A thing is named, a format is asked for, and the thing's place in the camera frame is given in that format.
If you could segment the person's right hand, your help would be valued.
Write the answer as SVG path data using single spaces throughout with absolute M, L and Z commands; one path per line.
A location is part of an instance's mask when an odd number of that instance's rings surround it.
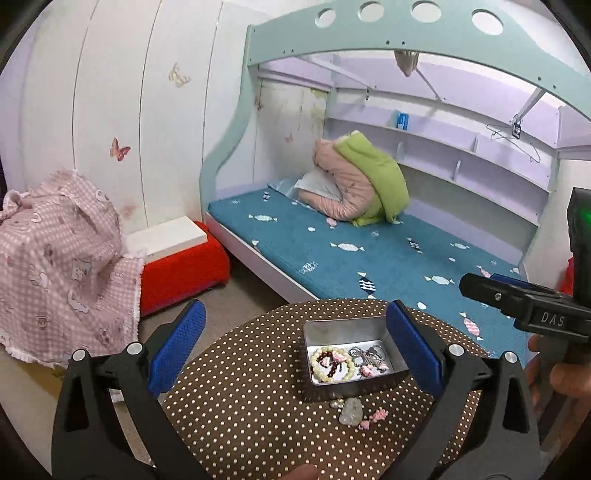
M 530 386 L 530 392 L 534 405 L 541 399 L 538 377 L 541 369 L 539 356 L 532 359 L 525 368 L 526 379 Z M 571 398 L 590 398 L 590 366 L 557 364 L 550 373 L 550 384 L 553 389 L 562 395 Z

